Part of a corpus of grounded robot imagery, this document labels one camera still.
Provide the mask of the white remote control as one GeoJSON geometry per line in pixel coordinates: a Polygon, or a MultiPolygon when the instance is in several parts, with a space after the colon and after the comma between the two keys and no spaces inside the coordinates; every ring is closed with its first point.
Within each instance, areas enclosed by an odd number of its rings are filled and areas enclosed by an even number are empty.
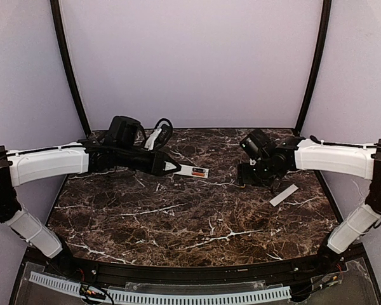
{"type": "Polygon", "coordinates": [[[181,165],[180,171],[175,172],[175,174],[207,179],[209,176],[209,170],[207,168],[201,168],[197,166],[181,165]]]}

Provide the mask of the white battery cover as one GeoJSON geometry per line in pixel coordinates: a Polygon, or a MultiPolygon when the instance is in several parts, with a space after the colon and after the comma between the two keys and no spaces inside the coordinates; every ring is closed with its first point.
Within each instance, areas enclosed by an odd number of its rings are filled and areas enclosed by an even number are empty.
{"type": "Polygon", "coordinates": [[[284,191],[279,193],[277,196],[273,197],[273,199],[270,200],[270,204],[274,207],[279,205],[282,201],[284,201],[286,198],[291,196],[294,192],[298,190],[298,187],[295,184],[292,184],[288,188],[286,188],[284,191]]]}

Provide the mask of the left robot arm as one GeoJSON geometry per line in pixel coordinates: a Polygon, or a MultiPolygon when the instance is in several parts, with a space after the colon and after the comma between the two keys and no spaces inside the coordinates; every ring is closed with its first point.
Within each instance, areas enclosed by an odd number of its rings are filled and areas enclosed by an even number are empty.
{"type": "Polygon", "coordinates": [[[169,120],[160,119],[152,134],[136,145],[139,133],[144,134],[145,130],[138,120],[115,116],[109,129],[97,139],[26,151],[8,151],[0,146],[0,223],[12,228],[49,259],[66,254],[67,247],[60,238],[19,203],[15,188],[35,180],[98,173],[115,167],[156,177],[181,170],[180,164],[162,150],[173,133],[169,120]]]}

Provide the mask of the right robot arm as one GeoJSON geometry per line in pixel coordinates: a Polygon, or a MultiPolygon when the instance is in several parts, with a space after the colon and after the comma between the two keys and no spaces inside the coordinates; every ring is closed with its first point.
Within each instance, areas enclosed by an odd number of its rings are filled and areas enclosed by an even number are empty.
{"type": "Polygon", "coordinates": [[[325,142],[315,136],[288,137],[276,144],[260,129],[241,142],[249,161],[237,166],[238,184],[272,188],[288,172],[317,170],[370,181],[369,193],[328,236],[322,251],[342,254],[381,219],[381,139],[376,144],[325,142]]]}

